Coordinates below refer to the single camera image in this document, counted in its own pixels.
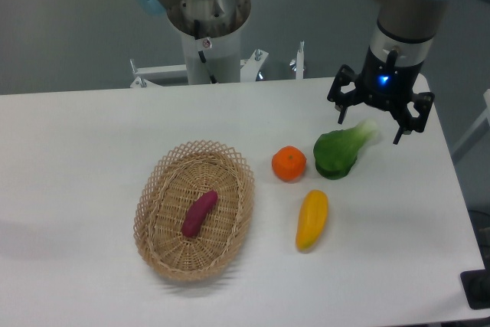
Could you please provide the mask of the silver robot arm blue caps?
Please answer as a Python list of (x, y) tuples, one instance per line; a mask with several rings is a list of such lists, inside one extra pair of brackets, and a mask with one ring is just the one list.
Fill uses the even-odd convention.
[[(183, 37), (191, 84), (240, 79), (240, 30), (250, 0), (136, 0), (148, 13), (165, 14)], [(375, 0), (377, 25), (364, 66), (337, 72), (328, 99), (341, 114), (360, 103), (388, 111), (398, 134), (422, 132), (433, 105), (432, 93), (413, 86), (449, 0)]]

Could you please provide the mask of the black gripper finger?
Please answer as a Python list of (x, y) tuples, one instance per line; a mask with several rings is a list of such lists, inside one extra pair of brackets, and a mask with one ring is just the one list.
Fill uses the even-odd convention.
[(399, 143), (402, 135), (424, 131), (434, 100), (435, 94), (432, 92), (412, 92), (405, 100), (394, 103), (392, 117), (399, 126), (393, 140), (394, 145)]
[(327, 101), (334, 103), (339, 111), (338, 124), (344, 122), (350, 106), (364, 102), (362, 92), (361, 75), (347, 64), (341, 65), (327, 95)]

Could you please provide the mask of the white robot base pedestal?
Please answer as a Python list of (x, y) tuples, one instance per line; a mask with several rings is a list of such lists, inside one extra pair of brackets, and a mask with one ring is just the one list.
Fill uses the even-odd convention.
[(185, 64), (195, 69), (201, 51), (205, 60), (227, 58), (240, 63), (241, 34), (250, 11), (251, 0), (182, 0), (167, 10), (181, 37)]

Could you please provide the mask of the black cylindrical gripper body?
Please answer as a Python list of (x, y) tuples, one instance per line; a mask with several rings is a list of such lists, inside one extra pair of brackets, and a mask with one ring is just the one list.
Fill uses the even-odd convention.
[(413, 92), (416, 78), (424, 61), (401, 67), (400, 52), (394, 49), (385, 61), (368, 50), (361, 73), (354, 82), (354, 104), (364, 103), (381, 111), (401, 114), (413, 104), (415, 114), (419, 114), (418, 97)]

